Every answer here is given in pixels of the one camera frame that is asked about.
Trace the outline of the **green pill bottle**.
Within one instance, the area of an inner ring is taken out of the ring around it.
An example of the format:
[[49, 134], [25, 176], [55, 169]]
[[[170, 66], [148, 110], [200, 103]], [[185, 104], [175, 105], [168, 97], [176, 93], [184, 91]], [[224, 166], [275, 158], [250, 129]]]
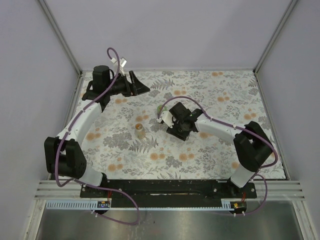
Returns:
[[157, 115], [160, 115], [162, 111], [167, 111], [167, 107], [166, 107], [166, 106], [159, 105], [159, 106], [157, 107]]

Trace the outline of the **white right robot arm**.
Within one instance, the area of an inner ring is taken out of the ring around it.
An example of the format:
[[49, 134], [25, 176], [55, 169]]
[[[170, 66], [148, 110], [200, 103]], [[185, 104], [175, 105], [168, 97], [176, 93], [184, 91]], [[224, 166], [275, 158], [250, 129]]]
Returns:
[[167, 125], [166, 132], [182, 141], [186, 141], [191, 132], [214, 135], [232, 143], [238, 157], [239, 166], [231, 175], [228, 194], [239, 198], [246, 191], [245, 185], [263, 166], [275, 148], [261, 126], [251, 121], [238, 126], [213, 119], [202, 108], [190, 111], [181, 102], [166, 111], [160, 111], [159, 123]]

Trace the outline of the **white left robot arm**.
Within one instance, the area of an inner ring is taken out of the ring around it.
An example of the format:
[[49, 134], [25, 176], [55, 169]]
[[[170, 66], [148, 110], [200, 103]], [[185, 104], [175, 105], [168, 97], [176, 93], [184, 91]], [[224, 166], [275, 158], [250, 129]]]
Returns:
[[116, 73], [106, 65], [95, 66], [92, 80], [82, 97], [82, 109], [56, 136], [44, 141], [47, 171], [56, 179], [67, 177], [82, 184], [91, 185], [91, 192], [98, 198], [107, 195], [109, 186], [103, 182], [107, 176], [87, 164], [81, 149], [82, 142], [94, 121], [103, 113], [111, 96], [138, 96], [148, 93], [150, 88], [129, 71], [129, 79], [123, 73]]

